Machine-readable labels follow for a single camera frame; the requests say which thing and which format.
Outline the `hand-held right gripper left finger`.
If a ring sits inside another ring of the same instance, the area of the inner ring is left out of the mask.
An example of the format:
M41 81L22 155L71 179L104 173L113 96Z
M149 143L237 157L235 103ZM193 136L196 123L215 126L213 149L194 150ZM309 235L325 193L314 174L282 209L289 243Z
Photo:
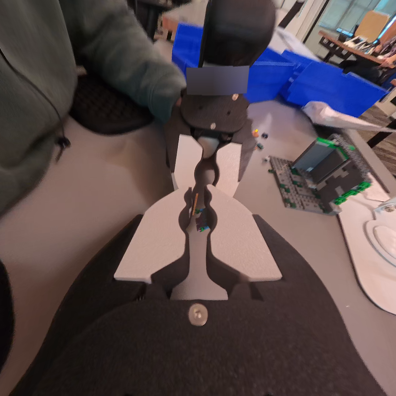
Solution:
M170 300L190 272L192 188L183 186L143 215L114 273L114 279L141 282Z

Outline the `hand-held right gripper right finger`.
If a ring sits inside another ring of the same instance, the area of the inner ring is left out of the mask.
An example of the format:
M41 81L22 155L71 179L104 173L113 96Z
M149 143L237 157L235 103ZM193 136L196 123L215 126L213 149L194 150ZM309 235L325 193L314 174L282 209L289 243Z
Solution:
M239 284L274 282L281 271L253 216L213 185L204 191L207 224L206 272L230 298Z

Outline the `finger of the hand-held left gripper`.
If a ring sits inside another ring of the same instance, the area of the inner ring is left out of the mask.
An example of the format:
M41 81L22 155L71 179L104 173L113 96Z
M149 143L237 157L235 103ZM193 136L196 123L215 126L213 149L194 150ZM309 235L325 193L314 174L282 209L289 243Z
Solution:
M177 145L176 163L171 178L174 190L196 185L195 170L200 164L203 148L192 136L180 135Z
M215 180L213 186L234 198L239 186L241 144L227 144L215 152Z

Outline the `green headed toy minifigure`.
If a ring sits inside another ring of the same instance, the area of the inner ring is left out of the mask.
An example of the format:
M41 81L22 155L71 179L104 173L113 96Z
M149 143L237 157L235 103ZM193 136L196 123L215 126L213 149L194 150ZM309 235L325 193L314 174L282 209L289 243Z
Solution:
M195 209L194 215L195 215L196 230L198 232L210 230L210 226L208 225L208 222L207 222L206 208Z

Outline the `person's left forearm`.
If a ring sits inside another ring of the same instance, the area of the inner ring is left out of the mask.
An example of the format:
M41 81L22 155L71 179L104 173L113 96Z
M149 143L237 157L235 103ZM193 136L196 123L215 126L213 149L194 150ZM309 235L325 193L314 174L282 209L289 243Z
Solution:
M126 1L70 1L68 11L78 60L166 123L185 78L157 51Z

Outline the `scatter of small loose bricks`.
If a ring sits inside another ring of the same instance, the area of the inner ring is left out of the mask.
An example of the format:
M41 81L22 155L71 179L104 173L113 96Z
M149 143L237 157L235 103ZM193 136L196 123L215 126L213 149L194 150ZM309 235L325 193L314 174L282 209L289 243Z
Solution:
M264 129L255 128L252 131L252 136L255 139L255 145L253 148L253 154L260 158L262 164L269 164L269 132Z

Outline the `grey brick building model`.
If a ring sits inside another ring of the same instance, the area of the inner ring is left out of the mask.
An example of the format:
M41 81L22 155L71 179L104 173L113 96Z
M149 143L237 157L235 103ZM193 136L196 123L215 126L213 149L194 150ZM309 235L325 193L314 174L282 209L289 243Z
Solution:
M341 135L317 137L294 160L269 156L285 208L337 215L341 204L372 185L360 152Z

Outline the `white crumpled paper bag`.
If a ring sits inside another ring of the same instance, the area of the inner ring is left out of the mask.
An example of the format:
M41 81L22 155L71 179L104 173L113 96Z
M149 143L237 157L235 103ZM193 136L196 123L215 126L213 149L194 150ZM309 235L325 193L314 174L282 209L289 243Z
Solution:
M394 129L381 127L359 118L340 113L332 109L327 103L311 101L301 108L315 125L334 127L344 130L374 131L395 133Z

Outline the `white rounded board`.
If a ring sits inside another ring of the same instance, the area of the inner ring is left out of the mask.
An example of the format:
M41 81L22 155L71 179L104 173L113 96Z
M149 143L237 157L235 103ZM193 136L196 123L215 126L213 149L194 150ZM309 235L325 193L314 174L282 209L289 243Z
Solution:
M396 314L396 267L374 250L365 234L372 211L391 197L373 182L341 204L339 221L359 285L377 307Z

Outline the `wooden top office table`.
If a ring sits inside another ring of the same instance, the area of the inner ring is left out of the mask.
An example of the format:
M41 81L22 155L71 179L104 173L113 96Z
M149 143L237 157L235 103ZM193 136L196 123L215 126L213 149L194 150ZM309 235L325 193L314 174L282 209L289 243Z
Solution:
M337 57L342 61L350 56L363 59L369 64L376 64L381 67L395 67L395 29L391 32L383 32L373 42L361 36L353 37L349 40L340 41L330 32L319 31L319 44L327 50L327 54L322 59L329 63L332 57Z

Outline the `dark green hoodie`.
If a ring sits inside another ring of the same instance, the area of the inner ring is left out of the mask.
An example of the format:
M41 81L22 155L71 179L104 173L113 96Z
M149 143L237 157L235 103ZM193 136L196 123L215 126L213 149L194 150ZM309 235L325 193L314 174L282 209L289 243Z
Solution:
M1 1L1 216L42 179L77 73L59 1Z

